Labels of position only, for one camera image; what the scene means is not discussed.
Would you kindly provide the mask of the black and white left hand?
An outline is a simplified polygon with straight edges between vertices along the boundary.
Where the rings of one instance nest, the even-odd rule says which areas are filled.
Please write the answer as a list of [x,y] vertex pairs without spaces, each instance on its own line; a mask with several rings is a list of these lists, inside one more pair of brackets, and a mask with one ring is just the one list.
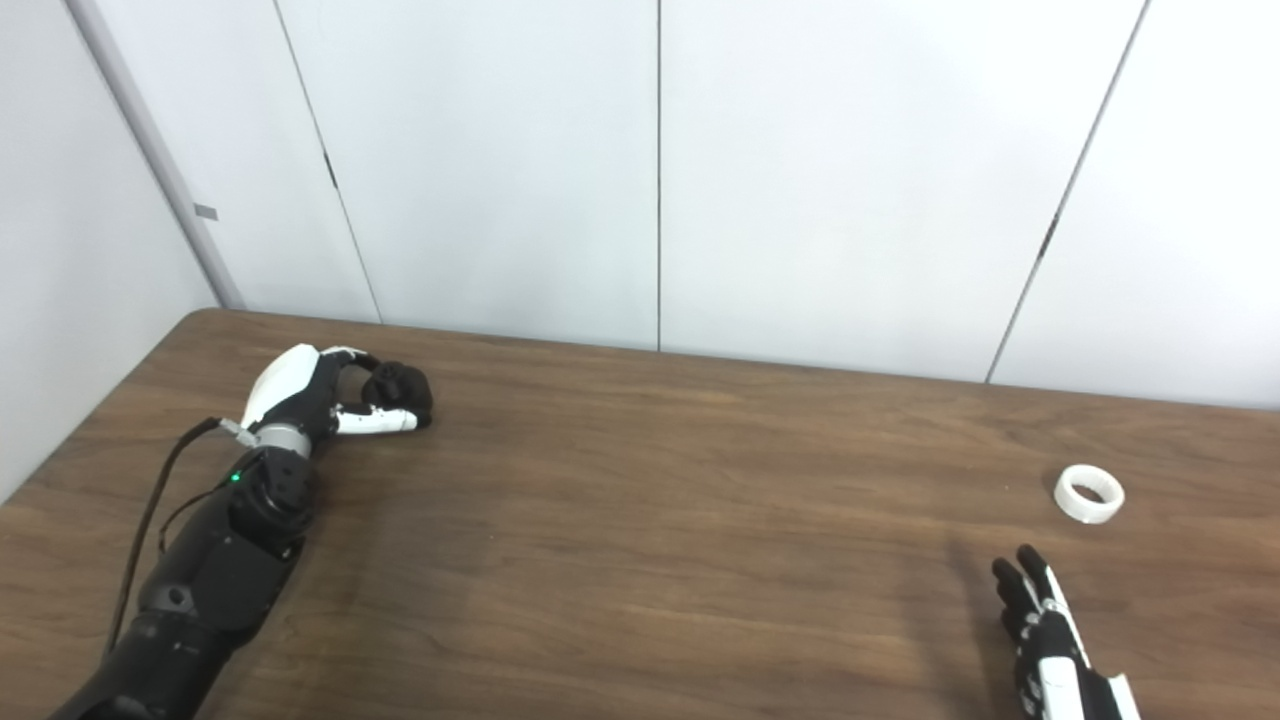
[[[355,401],[340,400],[340,378],[369,373]],[[434,398],[425,374],[349,346],[296,345],[278,356],[250,391],[239,425],[256,445],[308,455],[335,436],[387,436],[428,428]]]

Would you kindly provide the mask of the black and white right hand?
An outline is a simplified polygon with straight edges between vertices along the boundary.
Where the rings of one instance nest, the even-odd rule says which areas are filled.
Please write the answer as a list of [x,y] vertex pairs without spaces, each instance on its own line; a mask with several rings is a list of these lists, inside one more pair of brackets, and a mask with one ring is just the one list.
[[1015,557],[996,559],[991,569],[1024,717],[1138,719],[1126,676],[1094,670],[1053,569],[1030,544],[1019,546]]

